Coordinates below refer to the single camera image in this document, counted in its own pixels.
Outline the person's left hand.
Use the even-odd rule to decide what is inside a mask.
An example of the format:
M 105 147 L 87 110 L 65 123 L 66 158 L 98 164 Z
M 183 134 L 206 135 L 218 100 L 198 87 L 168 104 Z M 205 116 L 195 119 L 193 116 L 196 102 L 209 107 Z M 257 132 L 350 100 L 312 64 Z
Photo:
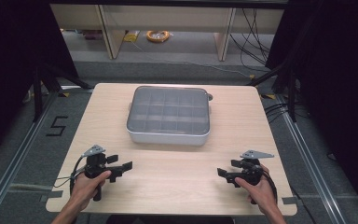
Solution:
M 84 210 L 97 194 L 97 188 L 103 186 L 110 175 L 110 171 L 105 171 L 95 178 L 87 178 L 84 174 L 78 175 L 68 201 L 69 207 L 77 213 Z

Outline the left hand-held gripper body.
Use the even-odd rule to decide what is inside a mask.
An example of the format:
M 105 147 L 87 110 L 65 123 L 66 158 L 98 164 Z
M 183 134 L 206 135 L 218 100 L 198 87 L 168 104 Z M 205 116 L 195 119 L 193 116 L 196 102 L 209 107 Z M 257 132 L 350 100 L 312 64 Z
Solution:
M 111 183 L 116 181 L 115 168 L 107 167 L 105 149 L 99 145 L 94 145 L 86 150 L 81 157 L 86 159 L 84 173 L 87 178 L 95 178 L 105 171 L 110 171 L 111 175 L 108 177 Z

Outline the person's right hand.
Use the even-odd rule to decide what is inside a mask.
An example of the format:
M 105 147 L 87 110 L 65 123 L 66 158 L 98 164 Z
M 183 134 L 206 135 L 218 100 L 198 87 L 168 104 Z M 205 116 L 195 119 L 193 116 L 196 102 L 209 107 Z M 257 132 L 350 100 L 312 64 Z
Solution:
M 260 178 L 259 183 L 255 186 L 249 184 L 247 181 L 239 177 L 235 178 L 235 182 L 248 191 L 248 201 L 255 201 L 261 212 L 262 208 L 266 208 L 268 206 L 278 207 L 277 203 L 275 202 L 275 196 L 272 187 L 264 176 Z

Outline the yellow packet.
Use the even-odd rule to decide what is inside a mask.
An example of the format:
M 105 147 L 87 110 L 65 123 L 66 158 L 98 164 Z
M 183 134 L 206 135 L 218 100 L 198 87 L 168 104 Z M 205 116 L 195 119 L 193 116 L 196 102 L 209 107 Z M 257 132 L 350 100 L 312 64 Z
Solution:
M 139 31 L 128 31 L 124 37 L 123 37 L 123 41 L 124 42 L 135 42 L 139 36 L 140 32 Z

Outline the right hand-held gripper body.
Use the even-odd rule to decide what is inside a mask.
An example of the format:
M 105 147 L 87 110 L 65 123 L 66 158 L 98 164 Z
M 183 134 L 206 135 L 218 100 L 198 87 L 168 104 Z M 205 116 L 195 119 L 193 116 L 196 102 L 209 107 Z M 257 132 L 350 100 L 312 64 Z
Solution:
M 233 184 L 235 188 L 239 188 L 240 185 L 235 182 L 235 178 L 239 177 L 247 181 L 249 184 L 255 186 L 259 183 L 260 178 L 264 176 L 268 180 L 270 186 L 272 187 L 273 193 L 275 194 L 275 184 L 270 175 L 261 166 L 259 161 L 260 159 L 265 158 L 273 158 L 273 155 L 255 150 L 247 150 L 246 152 L 242 153 L 240 155 L 240 159 L 237 160 L 242 161 L 243 168 L 241 168 L 241 171 L 228 172 L 230 179 L 226 181 Z

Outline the white compartment box grey lid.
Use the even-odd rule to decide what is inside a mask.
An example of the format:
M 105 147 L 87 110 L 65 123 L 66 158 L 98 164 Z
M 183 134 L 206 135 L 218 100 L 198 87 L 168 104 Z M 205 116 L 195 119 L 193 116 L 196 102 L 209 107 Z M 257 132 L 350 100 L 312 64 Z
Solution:
M 211 130 L 212 95 L 201 88 L 140 86 L 127 131 L 135 143 L 203 146 Z

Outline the black curtain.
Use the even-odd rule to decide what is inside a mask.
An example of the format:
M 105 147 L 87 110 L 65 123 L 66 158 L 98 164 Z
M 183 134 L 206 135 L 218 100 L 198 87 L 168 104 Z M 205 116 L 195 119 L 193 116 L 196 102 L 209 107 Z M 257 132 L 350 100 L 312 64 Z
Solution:
M 0 0 L 0 140 L 36 71 L 77 76 L 49 0 Z
M 358 0 L 288 0 L 267 67 L 283 61 L 319 2 L 295 74 L 309 112 L 358 194 Z

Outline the aluminium floor rail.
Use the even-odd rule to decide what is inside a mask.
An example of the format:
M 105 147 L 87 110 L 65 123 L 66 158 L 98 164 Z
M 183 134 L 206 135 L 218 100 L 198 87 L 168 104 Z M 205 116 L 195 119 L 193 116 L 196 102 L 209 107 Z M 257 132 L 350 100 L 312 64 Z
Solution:
M 17 175 L 23 161 L 25 160 L 28 152 L 30 151 L 31 146 L 36 139 L 41 129 L 41 126 L 43 125 L 43 122 L 48 114 L 49 109 L 51 108 L 58 95 L 59 94 L 57 92 L 53 92 L 48 95 L 46 102 L 44 102 L 42 106 L 42 112 L 40 113 L 38 118 L 32 122 L 27 134 L 23 138 L 20 146 L 14 154 L 14 157 L 12 158 L 10 164 L 0 178 L 0 205 L 8 192 L 10 184 L 12 183 L 14 177 Z
M 324 205 L 327 215 L 330 217 L 332 224 L 347 224 L 346 218 L 343 216 L 338 206 L 337 200 L 333 195 L 332 190 L 326 183 L 324 176 L 316 163 L 316 160 L 311 155 L 310 149 L 297 124 L 293 121 L 288 112 L 283 113 L 283 119 L 296 143 L 299 154 L 305 163 L 313 185 L 320 196 L 320 199 Z

